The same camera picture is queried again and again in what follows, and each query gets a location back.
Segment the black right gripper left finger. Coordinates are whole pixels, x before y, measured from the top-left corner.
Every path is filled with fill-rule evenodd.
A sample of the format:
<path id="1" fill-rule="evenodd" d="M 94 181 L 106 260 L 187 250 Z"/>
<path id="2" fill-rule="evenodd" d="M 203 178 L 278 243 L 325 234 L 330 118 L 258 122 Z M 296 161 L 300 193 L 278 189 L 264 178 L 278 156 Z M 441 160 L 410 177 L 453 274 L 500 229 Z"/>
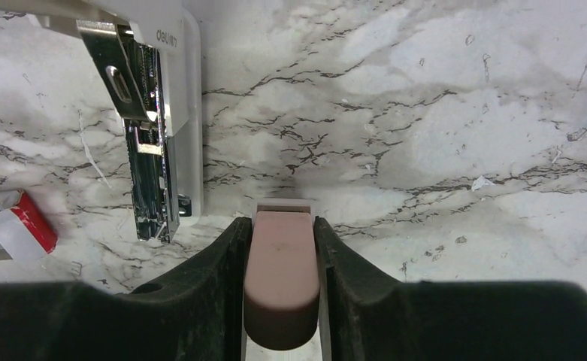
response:
<path id="1" fill-rule="evenodd" d="M 251 220 L 239 217 L 130 293 L 79 281 L 0 284 L 0 360 L 243 360 L 251 235 Z"/>

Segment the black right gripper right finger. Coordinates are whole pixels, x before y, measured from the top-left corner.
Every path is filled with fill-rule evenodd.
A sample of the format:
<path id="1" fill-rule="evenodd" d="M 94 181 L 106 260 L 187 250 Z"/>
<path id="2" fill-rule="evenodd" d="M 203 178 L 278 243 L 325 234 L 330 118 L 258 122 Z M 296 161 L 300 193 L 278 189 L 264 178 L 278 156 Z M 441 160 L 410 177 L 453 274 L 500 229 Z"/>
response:
<path id="1" fill-rule="evenodd" d="M 557 281 L 404 283 L 317 217 L 325 360 L 587 360 L 587 292 Z"/>

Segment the red staple box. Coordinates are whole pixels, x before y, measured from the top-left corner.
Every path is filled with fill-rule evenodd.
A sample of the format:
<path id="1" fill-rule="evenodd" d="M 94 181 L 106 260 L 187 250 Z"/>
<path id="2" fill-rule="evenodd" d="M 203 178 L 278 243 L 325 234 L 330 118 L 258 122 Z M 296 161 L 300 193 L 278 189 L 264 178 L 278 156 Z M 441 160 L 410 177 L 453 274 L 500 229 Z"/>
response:
<path id="1" fill-rule="evenodd" d="M 0 192 L 0 260 L 40 259 L 57 241 L 54 228 L 25 190 Z"/>

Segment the white stapler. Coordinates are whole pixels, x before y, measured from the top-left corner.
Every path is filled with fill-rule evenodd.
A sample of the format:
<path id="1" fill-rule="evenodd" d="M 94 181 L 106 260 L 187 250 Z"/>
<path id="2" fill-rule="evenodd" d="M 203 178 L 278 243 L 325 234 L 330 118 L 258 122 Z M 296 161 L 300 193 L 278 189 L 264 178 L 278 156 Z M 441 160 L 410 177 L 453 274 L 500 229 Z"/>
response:
<path id="1" fill-rule="evenodd" d="M 80 38 L 123 122 L 142 241 L 203 211 L 201 35 L 181 1 L 0 1 Z"/>

